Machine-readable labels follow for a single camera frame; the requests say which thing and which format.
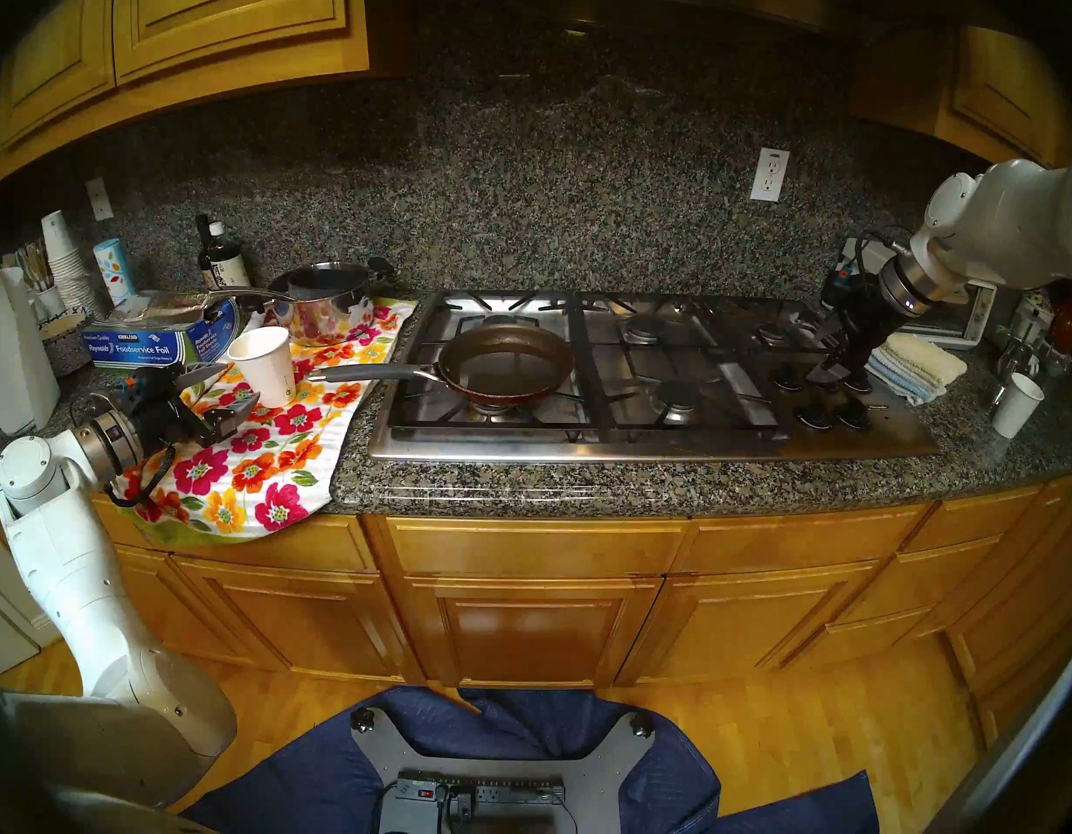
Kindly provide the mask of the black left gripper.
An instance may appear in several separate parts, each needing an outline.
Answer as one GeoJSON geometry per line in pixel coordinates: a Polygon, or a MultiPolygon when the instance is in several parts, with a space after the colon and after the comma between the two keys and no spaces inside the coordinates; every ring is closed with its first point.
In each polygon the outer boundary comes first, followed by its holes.
{"type": "Polygon", "coordinates": [[[191,409],[181,393],[196,385],[213,384],[230,363],[139,367],[111,388],[111,408],[131,422],[142,448],[180,441],[226,441],[238,433],[259,403],[257,394],[229,397],[191,409]]]}

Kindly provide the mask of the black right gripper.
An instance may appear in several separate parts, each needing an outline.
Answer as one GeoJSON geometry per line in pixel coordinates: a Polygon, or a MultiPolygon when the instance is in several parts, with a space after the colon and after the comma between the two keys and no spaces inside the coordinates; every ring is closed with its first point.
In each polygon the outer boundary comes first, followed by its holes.
{"type": "Polygon", "coordinates": [[[870,352],[905,324],[905,289],[899,264],[884,264],[878,274],[847,264],[830,268],[821,287],[829,308],[820,332],[827,351],[806,375],[812,385],[839,385],[853,393],[870,393],[870,352]],[[848,371],[847,366],[857,366],[848,371]]]}

